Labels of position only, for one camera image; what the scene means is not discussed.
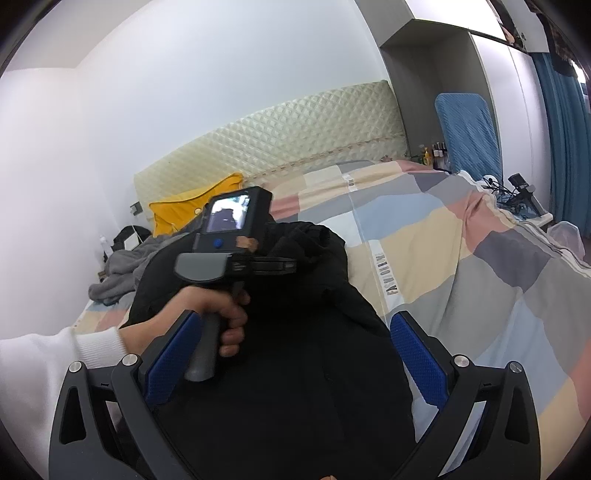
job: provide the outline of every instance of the silver screw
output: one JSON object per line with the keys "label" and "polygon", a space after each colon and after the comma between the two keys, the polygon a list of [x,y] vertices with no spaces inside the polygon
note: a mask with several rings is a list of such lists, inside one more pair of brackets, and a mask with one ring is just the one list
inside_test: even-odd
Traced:
{"label": "silver screw", "polygon": [[511,368],[511,371],[516,374],[520,374],[523,371],[523,367],[518,362],[511,362],[509,368]]}
{"label": "silver screw", "polygon": [[68,370],[75,374],[80,368],[82,368],[82,362],[76,360],[70,364],[70,368]]}
{"label": "silver screw", "polygon": [[138,356],[135,353],[128,353],[127,355],[125,355],[123,357],[123,364],[126,367],[129,367],[130,365],[133,365],[134,363],[136,363],[138,361]]}
{"label": "silver screw", "polygon": [[468,357],[463,356],[463,355],[455,356],[453,358],[453,362],[459,367],[467,367],[468,365],[470,365],[470,361],[468,360]]}

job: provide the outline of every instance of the hand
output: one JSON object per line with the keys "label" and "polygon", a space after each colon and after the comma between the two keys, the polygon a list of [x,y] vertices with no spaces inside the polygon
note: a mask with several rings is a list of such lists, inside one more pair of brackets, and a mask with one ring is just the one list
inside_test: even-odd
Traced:
{"label": "hand", "polygon": [[200,287],[185,287],[179,291],[160,312],[144,323],[122,328],[119,335],[129,353],[142,354],[157,336],[164,335],[184,310],[193,310],[199,315],[219,313],[228,320],[228,329],[220,337],[220,356],[234,356],[244,340],[246,312],[240,305],[251,301],[248,293],[241,292],[238,300],[224,291]]}

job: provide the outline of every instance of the lit screen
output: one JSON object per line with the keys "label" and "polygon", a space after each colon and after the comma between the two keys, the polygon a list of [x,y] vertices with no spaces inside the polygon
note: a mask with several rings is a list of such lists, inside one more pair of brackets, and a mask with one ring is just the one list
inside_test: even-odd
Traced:
{"label": "lit screen", "polygon": [[249,201],[248,195],[216,200],[207,223],[207,233],[240,230],[244,226]]}

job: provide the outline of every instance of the quilted headboard cover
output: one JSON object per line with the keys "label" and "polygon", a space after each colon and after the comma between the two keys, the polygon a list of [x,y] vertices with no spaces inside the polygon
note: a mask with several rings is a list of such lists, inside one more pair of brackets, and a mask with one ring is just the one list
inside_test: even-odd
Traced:
{"label": "quilted headboard cover", "polygon": [[151,219],[148,204],[155,200],[207,186],[234,171],[248,179],[324,153],[334,158],[335,151],[342,151],[347,158],[347,147],[354,144],[364,152],[368,145],[387,145],[388,152],[406,155],[398,102],[385,80],[328,90],[248,115],[156,161],[135,175],[134,185]]}

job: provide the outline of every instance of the jacket sleeve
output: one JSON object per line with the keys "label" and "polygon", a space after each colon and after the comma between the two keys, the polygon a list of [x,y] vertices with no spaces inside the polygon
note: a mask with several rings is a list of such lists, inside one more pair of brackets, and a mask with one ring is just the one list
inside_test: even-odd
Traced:
{"label": "jacket sleeve", "polygon": [[48,478],[51,425],[68,366],[116,365],[127,354],[115,328],[75,335],[36,334],[0,340],[0,420],[29,464]]}

